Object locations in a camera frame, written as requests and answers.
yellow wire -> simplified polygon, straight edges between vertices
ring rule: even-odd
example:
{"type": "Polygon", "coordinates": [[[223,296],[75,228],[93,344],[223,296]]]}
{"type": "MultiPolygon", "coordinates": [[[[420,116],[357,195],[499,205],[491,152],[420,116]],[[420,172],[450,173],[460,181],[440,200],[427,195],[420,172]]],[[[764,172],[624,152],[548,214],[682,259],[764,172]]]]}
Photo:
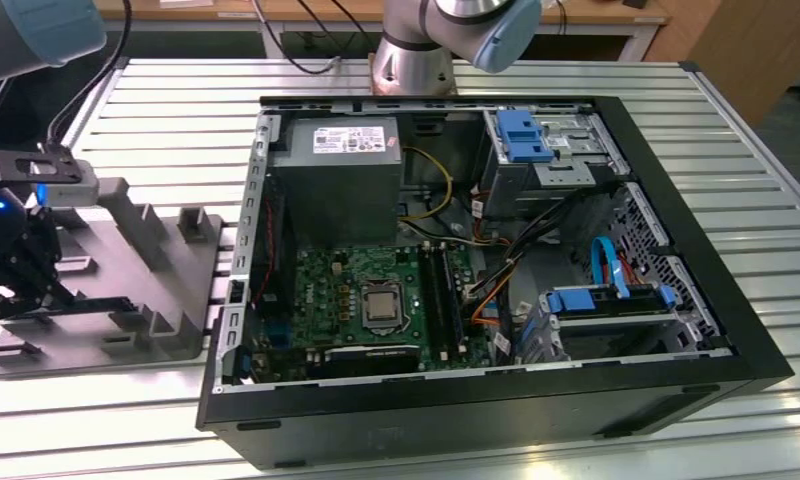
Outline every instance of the yellow wire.
{"type": "Polygon", "coordinates": [[[486,308],[487,304],[495,298],[495,295],[498,294],[498,292],[500,291],[500,289],[504,288],[504,285],[507,284],[507,282],[510,281],[510,278],[512,277],[512,275],[515,273],[516,273],[516,268],[514,267],[514,269],[510,272],[510,274],[503,278],[503,280],[500,282],[498,282],[498,285],[495,285],[495,288],[492,289],[492,291],[487,295],[486,300],[483,300],[483,303],[480,304],[480,306],[475,310],[475,314],[471,316],[471,323],[476,323],[476,322],[480,321],[479,316],[480,316],[480,313],[483,312],[483,309],[486,308]]]}
{"type": "Polygon", "coordinates": [[[436,158],[432,155],[430,155],[426,151],[423,151],[418,147],[403,147],[403,150],[416,152],[427,160],[430,160],[434,163],[436,168],[439,168],[442,175],[444,175],[444,181],[448,185],[448,191],[444,194],[444,200],[442,201],[442,203],[439,204],[439,206],[436,208],[434,208],[427,213],[422,213],[420,215],[406,215],[406,216],[400,217],[400,220],[420,220],[422,218],[432,217],[436,213],[439,213],[442,210],[444,210],[446,207],[451,204],[451,198],[454,197],[454,179],[451,178],[448,169],[444,168],[444,165],[442,165],[442,162],[439,162],[439,160],[436,160],[436,158]]]}

power supply label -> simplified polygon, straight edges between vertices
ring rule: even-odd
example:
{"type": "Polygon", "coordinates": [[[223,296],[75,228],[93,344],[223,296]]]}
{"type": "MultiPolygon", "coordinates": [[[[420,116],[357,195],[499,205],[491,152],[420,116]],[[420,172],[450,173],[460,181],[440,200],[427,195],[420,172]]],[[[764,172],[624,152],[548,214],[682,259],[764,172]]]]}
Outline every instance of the power supply label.
{"type": "Polygon", "coordinates": [[[315,130],[315,153],[375,153],[386,151],[383,127],[333,127],[315,130]]]}

cpu socket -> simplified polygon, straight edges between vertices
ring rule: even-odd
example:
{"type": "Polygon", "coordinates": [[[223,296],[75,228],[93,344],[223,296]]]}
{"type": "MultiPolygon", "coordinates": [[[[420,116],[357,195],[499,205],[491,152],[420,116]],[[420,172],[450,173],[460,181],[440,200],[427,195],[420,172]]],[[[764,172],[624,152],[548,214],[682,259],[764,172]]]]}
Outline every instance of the cpu socket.
{"type": "Polygon", "coordinates": [[[398,283],[361,287],[361,326],[377,335],[403,326],[403,292],[398,283]]]}

slotted aluminum table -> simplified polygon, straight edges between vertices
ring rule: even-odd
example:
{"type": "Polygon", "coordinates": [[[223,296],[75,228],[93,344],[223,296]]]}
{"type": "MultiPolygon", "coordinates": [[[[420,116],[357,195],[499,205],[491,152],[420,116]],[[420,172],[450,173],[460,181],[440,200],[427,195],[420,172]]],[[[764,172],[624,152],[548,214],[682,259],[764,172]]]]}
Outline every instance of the slotted aluminum table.
{"type": "MultiPolygon", "coordinates": [[[[87,101],[69,133],[76,155],[101,177],[125,177],[133,200],[161,216],[204,205],[236,222],[260,97],[365,95],[367,72],[364,61],[309,77],[277,60],[133,60],[87,101]]],[[[519,63],[491,76],[458,63],[456,74],[463,94],[623,99],[796,376],[650,437],[339,465],[307,476],[800,478],[798,183],[703,76],[676,64],[519,63]]],[[[220,252],[220,272],[229,257],[220,252]]],[[[213,297],[223,295],[220,280],[213,297]]],[[[0,477],[272,475],[193,428],[204,362],[0,381],[0,477]]]]}

ram slot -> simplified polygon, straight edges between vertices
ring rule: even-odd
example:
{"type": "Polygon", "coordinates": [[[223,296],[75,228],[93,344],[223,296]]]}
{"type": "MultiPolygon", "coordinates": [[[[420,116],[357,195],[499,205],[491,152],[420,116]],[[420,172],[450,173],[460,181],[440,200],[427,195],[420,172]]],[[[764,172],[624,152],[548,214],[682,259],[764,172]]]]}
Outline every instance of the ram slot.
{"type": "Polygon", "coordinates": [[[430,351],[434,361],[444,362],[467,352],[459,296],[444,247],[423,246],[418,252],[418,265],[430,351]]]}

